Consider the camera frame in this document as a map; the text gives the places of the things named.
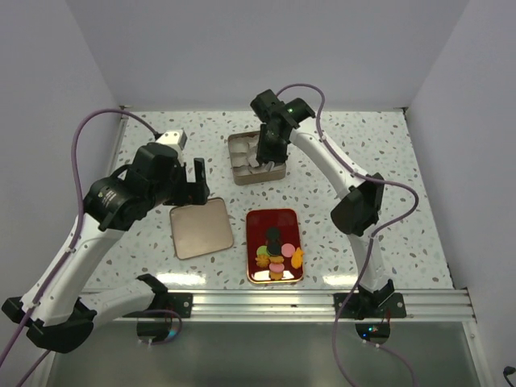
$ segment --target gray wall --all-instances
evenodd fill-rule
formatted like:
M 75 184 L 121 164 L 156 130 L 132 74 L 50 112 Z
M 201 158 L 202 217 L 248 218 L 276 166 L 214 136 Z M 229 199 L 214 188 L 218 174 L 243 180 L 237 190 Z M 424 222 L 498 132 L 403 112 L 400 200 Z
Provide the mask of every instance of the gray wall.
M 467 0 L 67 0 L 119 102 L 247 109 L 313 82 L 335 108 L 408 106 Z
M 471 0 L 409 109 L 451 274 L 472 295 L 493 373 L 516 365 L 514 0 Z
M 0 302 L 32 286 L 65 240 L 76 204 L 72 134 L 93 109 L 116 106 L 64 0 L 0 3 Z M 117 117 L 80 139 L 83 186 L 106 169 Z M 0 315 L 0 348 L 15 325 Z M 38 352 L 23 336 L 0 370 L 14 385 Z

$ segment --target red tray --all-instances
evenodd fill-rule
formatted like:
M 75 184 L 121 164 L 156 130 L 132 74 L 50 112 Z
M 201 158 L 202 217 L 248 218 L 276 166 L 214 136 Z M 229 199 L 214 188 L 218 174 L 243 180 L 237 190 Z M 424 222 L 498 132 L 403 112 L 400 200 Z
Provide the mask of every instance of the red tray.
M 281 279 L 272 279 L 268 268 L 261 268 L 256 262 L 257 250 L 267 244 L 266 231 L 275 227 L 280 231 L 280 243 L 291 243 L 295 248 L 301 247 L 298 217 L 291 209 L 254 210 L 246 218 L 246 236 L 248 240 L 248 278 L 255 284 L 296 282 L 303 278 L 303 265 L 293 268 L 291 258 L 284 257 L 285 269 Z

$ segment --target speckled tabletop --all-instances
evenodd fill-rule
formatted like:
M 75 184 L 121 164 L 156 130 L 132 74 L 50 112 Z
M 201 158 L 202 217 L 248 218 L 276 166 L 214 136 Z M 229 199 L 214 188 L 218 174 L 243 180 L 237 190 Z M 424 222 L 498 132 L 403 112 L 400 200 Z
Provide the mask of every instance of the speckled tabletop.
M 140 112 L 158 131 L 184 129 L 184 152 L 191 167 L 204 157 L 211 197 L 227 204 L 235 238 L 232 248 L 178 260 L 174 256 L 170 208 L 160 206 L 136 222 L 98 266 L 87 289 L 124 285 L 142 273 L 157 275 L 170 289 L 349 289 L 356 264 L 346 235 L 330 219 L 335 193 L 326 178 L 300 150 L 291 147 L 287 176 L 281 181 L 237 186 L 233 183 L 227 137 L 257 130 L 252 112 Z M 393 112 L 326 112 L 322 127 L 354 161 L 370 173 L 412 185 L 421 196 L 416 213 L 381 235 L 387 270 L 398 289 L 452 289 L 443 249 L 419 174 L 403 114 Z M 130 120 L 115 167 L 131 162 L 136 149 L 151 141 L 149 132 Z M 385 187 L 381 220 L 410 207 L 412 197 Z M 245 218 L 250 210 L 292 208 L 298 214 L 305 254 L 305 278 L 292 285 L 253 285 L 246 275 Z

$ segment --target gray floor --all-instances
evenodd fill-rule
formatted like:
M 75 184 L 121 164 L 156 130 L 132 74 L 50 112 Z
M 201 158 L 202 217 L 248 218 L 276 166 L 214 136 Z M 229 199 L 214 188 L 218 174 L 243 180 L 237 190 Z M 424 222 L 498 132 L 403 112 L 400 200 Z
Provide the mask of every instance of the gray floor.
M 475 370 L 460 323 L 397 323 L 387 344 L 407 358 L 421 386 L 475 387 Z M 405 366 L 364 346 L 342 324 L 343 362 L 360 386 L 411 386 Z M 50 386 L 347 385 L 331 354 L 328 323 L 186 323 L 169 345 L 138 346 L 133 322 L 95 332 L 75 352 L 59 355 Z

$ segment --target black object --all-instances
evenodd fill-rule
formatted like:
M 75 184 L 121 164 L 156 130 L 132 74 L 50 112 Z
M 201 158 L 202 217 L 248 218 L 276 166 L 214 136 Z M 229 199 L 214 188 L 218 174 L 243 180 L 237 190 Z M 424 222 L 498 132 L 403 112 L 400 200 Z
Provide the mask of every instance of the black object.
M 152 208 L 204 205 L 210 195 L 203 159 L 194 159 L 195 182 L 186 180 L 186 164 L 167 145 L 149 143 L 138 149 L 132 164 L 111 176 L 95 181 L 84 199 L 85 212 L 95 218 L 99 229 L 127 231 Z M 119 175 L 126 172 L 121 179 Z
M 371 177 L 384 180 L 379 173 Z M 362 236 L 364 230 L 377 224 L 383 196 L 383 184 L 364 181 L 356 188 L 349 187 L 349 193 L 331 212 L 333 224 L 344 234 Z
M 314 111 L 300 98 L 285 104 L 270 89 L 258 94 L 251 108 L 262 122 L 256 160 L 260 164 L 285 163 L 290 132 L 304 119 L 315 117 Z
M 278 242 L 271 242 L 267 245 L 267 252 L 271 256 L 280 256 L 281 255 L 281 245 Z
M 346 306 L 340 318 L 354 318 L 363 320 L 364 318 L 384 318 L 389 312 L 391 318 L 405 318 L 406 307 L 401 293 L 392 293 L 394 291 L 393 281 L 389 280 L 388 284 L 379 291 L 370 293 L 359 286 L 358 293 L 354 293 Z M 335 313 L 337 313 L 344 299 L 349 293 L 335 293 L 333 302 Z
M 362 340 L 367 340 L 371 343 L 383 344 L 390 337 L 390 324 L 388 322 L 380 322 L 378 324 L 359 322 L 355 324 L 355 329 Z
M 193 300 L 191 293 L 181 293 L 181 299 L 176 300 L 173 295 L 171 297 L 168 294 L 167 287 L 150 274 L 144 274 L 138 279 L 149 285 L 156 295 L 148 308 L 149 310 L 165 309 L 166 306 L 172 305 L 177 310 L 181 310 L 180 313 L 174 309 L 181 317 L 189 317 Z M 25 315 L 21 299 L 21 297 L 8 298 L 2 305 L 2 311 L 13 323 L 20 323 Z M 189 300 L 189 310 L 185 311 L 185 309 L 188 309 L 185 303 L 187 300 Z M 93 320 L 96 315 L 96 310 L 88 309 L 78 298 L 72 314 L 68 320 L 61 324 L 44 327 L 44 323 L 40 319 L 33 321 L 29 318 L 25 324 L 28 327 L 27 337 L 39 348 L 68 353 L 88 339 L 94 328 Z
M 265 232 L 265 238 L 269 242 L 276 242 L 279 240 L 281 236 L 280 230 L 277 227 L 270 227 Z
M 503 369 L 503 377 L 506 380 L 507 384 L 510 385 L 510 387 L 514 387 L 514 385 L 510 382 L 508 376 L 512 375 L 515 372 L 516 372 L 516 368 L 511 367 L 509 365 Z

